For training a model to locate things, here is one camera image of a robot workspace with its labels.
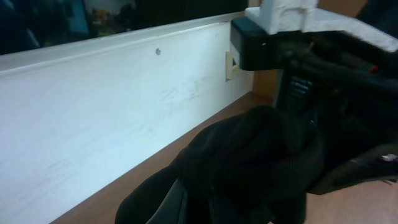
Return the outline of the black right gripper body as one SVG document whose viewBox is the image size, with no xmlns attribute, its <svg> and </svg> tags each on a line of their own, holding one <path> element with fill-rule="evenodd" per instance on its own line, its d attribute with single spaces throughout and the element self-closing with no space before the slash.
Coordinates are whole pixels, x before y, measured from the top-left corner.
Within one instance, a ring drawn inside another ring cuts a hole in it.
<svg viewBox="0 0 398 224">
<path fill-rule="evenodd" d="M 277 70 L 278 109 L 303 116 L 326 138 L 321 195 L 397 180 L 397 52 L 341 31 L 270 35 L 247 17 L 231 22 L 234 63 Z"/>
</svg>

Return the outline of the black t-shirt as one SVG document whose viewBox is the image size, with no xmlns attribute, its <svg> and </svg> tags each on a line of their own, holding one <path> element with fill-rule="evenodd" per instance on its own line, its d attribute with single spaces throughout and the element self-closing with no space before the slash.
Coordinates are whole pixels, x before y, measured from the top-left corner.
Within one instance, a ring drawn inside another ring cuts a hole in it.
<svg viewBox="0 0 398 224">
<path fill-rule="evenodd" d="M 324 137 L 270 106 L 200 131 L 120 204 L 116 223 L 303 223 Z"/>
</svg>

